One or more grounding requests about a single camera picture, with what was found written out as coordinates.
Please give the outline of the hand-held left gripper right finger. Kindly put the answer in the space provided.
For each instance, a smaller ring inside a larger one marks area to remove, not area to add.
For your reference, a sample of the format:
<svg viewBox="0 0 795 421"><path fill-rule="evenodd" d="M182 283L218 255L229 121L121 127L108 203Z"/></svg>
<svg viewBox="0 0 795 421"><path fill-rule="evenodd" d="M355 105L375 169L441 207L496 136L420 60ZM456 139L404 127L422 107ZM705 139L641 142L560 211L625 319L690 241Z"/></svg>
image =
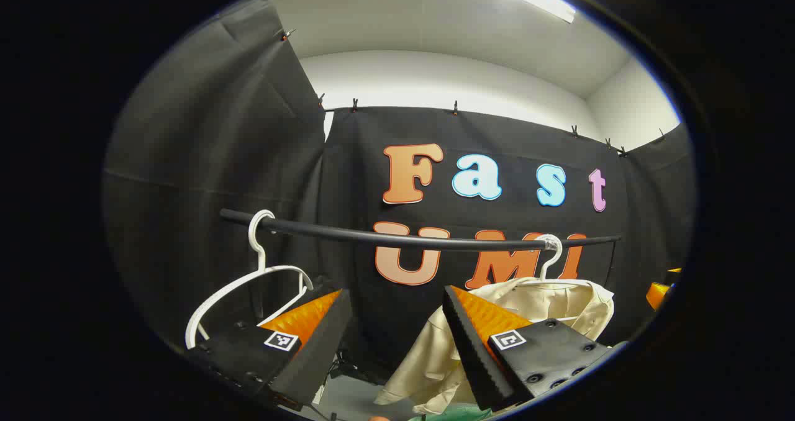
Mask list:
<svg viewBox="0 0 795 421"><path fill-rule="evenodd" d="M562 319L531 322L456 286L445 286L442 309L480 409L497 412L556 392L619 351Z"/></svg>

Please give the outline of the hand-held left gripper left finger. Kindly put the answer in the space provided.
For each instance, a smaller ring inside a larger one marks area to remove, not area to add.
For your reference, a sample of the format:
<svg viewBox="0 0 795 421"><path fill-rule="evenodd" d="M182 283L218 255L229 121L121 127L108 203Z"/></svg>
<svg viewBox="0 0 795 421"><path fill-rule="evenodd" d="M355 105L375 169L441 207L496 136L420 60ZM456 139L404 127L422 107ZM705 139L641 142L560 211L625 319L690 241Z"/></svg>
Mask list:
<svg viewBox="0 0 795 421"><path fill-rule="evenodd" d="M325 382L351 316L350 291L337 290L262 327L212 336L187 356L208 376L259 404L301 410Z"/></svg>

